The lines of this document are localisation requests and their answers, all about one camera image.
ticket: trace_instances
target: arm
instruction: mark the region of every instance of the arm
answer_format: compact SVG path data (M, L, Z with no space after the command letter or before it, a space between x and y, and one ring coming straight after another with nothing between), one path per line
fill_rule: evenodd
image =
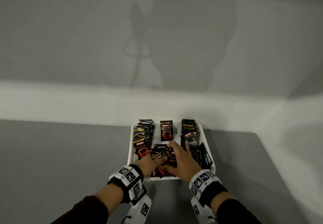
M153 160L150 154L145 155L141 160L135 162L143 175L153 172L158 166L167 160L159 158ZM106 224L107 218L119 206L123 200L123 190L115 184L109 184L99 190L93 196L86 196L74 207L56 219L52 224L63 223L94 223Z
M174 149L177 168L169 165L162 165L160 167L189 183L194 175L202 169L191 156L188 142L185 142L185 151L175 141L169 142L167 146ZM216 187L217 184L225 189L219 182L214 182L207 188ZM210 197L207 205L212 209L219 224L237 223L241 220L247 223L260 223L250 211L248 211L238 200L233 199L227 192L221 191L214 197Z

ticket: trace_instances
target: wristband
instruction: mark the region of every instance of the wristband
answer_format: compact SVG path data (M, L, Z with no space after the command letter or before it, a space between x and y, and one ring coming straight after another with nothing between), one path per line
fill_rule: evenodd
M123 190L121 203L136 203L147 193L143 181L143 173L137 165L125 165L109 177L107 184L115 184Z
M211 208L212 199L221 192L228 192L221 181L210 170L198 172L190 181L189 189L196 196L200 204Z

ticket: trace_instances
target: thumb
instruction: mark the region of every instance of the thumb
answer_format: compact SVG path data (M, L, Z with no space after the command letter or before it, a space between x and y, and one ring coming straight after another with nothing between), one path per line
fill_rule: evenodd
M161 158L155 159L154 161L155 161L156 167L165 163L166 160L167 160L167 157L161 157Z
M170 165L161 165L160 168L162 170L167 170L169 173L172 173L173 175L177 176L177 168L174 168Z

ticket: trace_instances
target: hand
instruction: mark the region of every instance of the hand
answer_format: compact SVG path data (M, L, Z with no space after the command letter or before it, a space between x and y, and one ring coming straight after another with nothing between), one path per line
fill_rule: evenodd
M158 166L162 165L167 160L167 157L161 157L156 160L151 158L151 154L148 153L141 160L136 161L134 164L138 165L144 176L147 176L153 172Z
M169 142L167 146L174 149L177 168L174 168L170 165L161 165L160 168L167 170L169 173L172 173L173 175L186 182L190 182L192 177L200 170L202 170L202 168L193 159L190 148L188 146L188 141L185 141L185 151L174 140Z

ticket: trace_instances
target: plastic tray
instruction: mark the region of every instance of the plastic tray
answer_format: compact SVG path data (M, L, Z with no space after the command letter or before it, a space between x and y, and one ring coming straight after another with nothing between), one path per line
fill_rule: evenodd
M138 156L135 154L135 147L132 145L132 135L133 135L133 127L137 124L138 122L134 123L131 127L131 136L130 136L130 146L129 146L129 156L128 156L128 165L132 164L134 161L138 160ZM160 121L154 121L154 123L156 124L155 127L155 132L154 132L154 137L152 140L152 147L154 144L168 144L168 142L161 142L160 141ZM214 162L213 158L212 158L212 154L210 152L209 149L209 145L207 144L205 135L204 135L204 131L203 128L201 126L201 124L199 122L196 121L196 124L198 125L198 139L199 142L202 143L204 142L205 148L207 150L207 153L209 155L209 157L211 158L212 162ZM181 121L173 121L173 134L174 134L174 140L177 143L181 143L181 137L180 137L180 133L181 133L181 128L182 128L182 123ZM214 165L214 163L211 165L210 170L215 174L216 172L216 167ZM145 177L144 181L160 181L160 180L174 180L174 179L179 179L178 177Z

